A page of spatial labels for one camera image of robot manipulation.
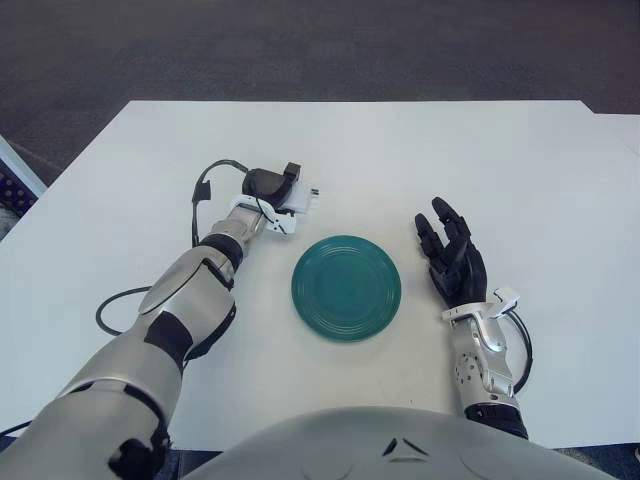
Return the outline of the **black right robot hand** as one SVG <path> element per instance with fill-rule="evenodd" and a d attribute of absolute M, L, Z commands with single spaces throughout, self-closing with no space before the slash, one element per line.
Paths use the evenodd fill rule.
<path fill-rule="evenodd" d="M 443 244 L 422 213 L 415 216 L 414 223 L 420 248 L 429 261 L 432 283 L 449 309 L 484 303 L 486 268 L 481 253 L 472 242 L 466 220 L 440 197 L 435 197 L 431 205 L 444 227 L 448 243 Z"/>

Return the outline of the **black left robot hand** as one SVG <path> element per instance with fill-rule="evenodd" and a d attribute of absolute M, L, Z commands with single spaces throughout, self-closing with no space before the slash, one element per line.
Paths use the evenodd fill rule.
<path fill-rule="evenodd" d="M 251 169 L 243 180 L 242 193 L 279 209 L 291 195 L 300 171 L 301 166 L 293 162 L 289 162 L 281 174 L 262 168 Z"/>

